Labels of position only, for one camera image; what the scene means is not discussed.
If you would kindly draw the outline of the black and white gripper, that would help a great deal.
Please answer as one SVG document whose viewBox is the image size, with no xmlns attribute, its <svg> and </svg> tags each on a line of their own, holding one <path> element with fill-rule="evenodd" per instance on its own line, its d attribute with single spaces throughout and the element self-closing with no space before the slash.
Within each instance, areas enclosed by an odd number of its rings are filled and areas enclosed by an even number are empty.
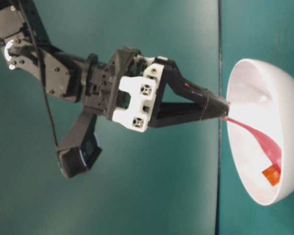
<svg viewBox="0 0 294 235">
<path fill-rule="evenodd" d="M 156 101 L 163 79 L 173 92 L 194 103 Z M 228 115 L 228 102 L 185 79 L 174 60 L 144 57 L 137 49 L 123 47 L 109 63 L 90 54 L 81 76 L 83 106 L 124 127 L 144 132 Z"/>
</svg>

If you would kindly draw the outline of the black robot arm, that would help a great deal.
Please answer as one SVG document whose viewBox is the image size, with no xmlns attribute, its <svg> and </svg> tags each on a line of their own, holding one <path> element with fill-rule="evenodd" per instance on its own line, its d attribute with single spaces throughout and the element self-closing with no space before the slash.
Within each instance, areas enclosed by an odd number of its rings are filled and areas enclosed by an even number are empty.
<svg viewBox="0 0 294 235">
<path fill-rule="evenodd" d="M 175 61 L 144 57 L 124 47 L 108 63 L 82 59 L 54 47 L 31 0 L 0 0 L 0 47 L 11 70 L 43 80 L 45 92 L 81 101 L 94 115 L 144 132 L 228 115 L 222 97 L 185 79 Z"/>
</svg>

